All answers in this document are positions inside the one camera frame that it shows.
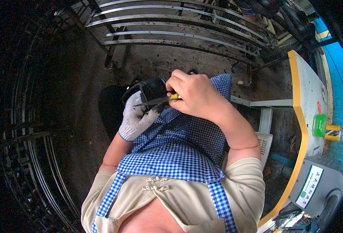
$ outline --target sticker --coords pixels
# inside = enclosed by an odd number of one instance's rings
[[[307,179],[303,184],[303,188],[297,198],[296,203],[302,207],[306,208],[309,201],[311,200],[316,188],[318,187],[319,181],[322,178],[324,169],[311,165]]]

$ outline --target knitted glove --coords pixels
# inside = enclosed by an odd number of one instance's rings
[[[141,135],[148,127],[150,127],[153,121],[160,115],[157,111],[157,105],[146,111],[145,106],[134,107],[134,105],[141,104],[141,91],[136,92],[126,101],[124,118],[118,133],[122,139],[130,142],[135,140]]]

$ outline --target blue checkered apron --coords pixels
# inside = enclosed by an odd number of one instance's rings
[[[210,79],[227,99],[231,96],[231,75]],[[164,110],[133,144],[130,154],[120,161],[112,186],[104,197],[97,216],[105,217],[127,176],[158,176],[206,183],[226,232],[236,226],[220,179],[225,136],[214,123],[183,114],[173,108]],[[91,232],[97,233],[95,220]]]

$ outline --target concrete floor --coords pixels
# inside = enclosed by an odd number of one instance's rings
[[[104,31],[103,28],[95,29],[98,34]],[[57,154],[60,154],[62,176],[79,206],[85,200],[110,144],[97,105],[97,97],[106,86],[129,84],[134,77],[168,78],[174,69],[187,72],[195,68],[208,77],[232,74],[232,94],[243,99],[260,101],[292,98],[288,61],[262,69],[254,88],[247,88],[236,85],[239,80],[247,81],[245,64],[239,63],[231,72],[234,61],[200,51],[153,45],[119,46],[113,59],[118,60],[120,69],[115,72],[104,69],[105,57],[106,53],[92,40],[78,30],[69,30],[51,46],[51,57],[46,59],[51,69],[48,71],[49,96],[45,97],[48,101],[44,106],[49,111],[44,114],[59,127],[75,131],[73,137],[56,137],[54,142]],[[239,111],[258,130],[260,111],[245,107],[239,107]],[[301,137],[292,109],[274,110],[271,133],[274,135],[272,151],[283,152],[287,158],[295,159],[294,154],[288,153],[290,139],[298,135],[298,149]],[[283,183],[287,183],[287,178],[282,178],[280,164],[268,159],[267,167],[271,174],[265,176],[267,192],[264,215],[277,203],[281,190],[285,188]],[[277,180],[282,184],[281,187],[274,185]]]

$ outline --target right hand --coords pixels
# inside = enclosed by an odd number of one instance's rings
[[[170,100],[169,105],[182,113],[214,122],[219,111],[229,102],[214,88],[206,75],[187,75],[174,70],[166,82],[167,91],[176,91],[182,100]]]

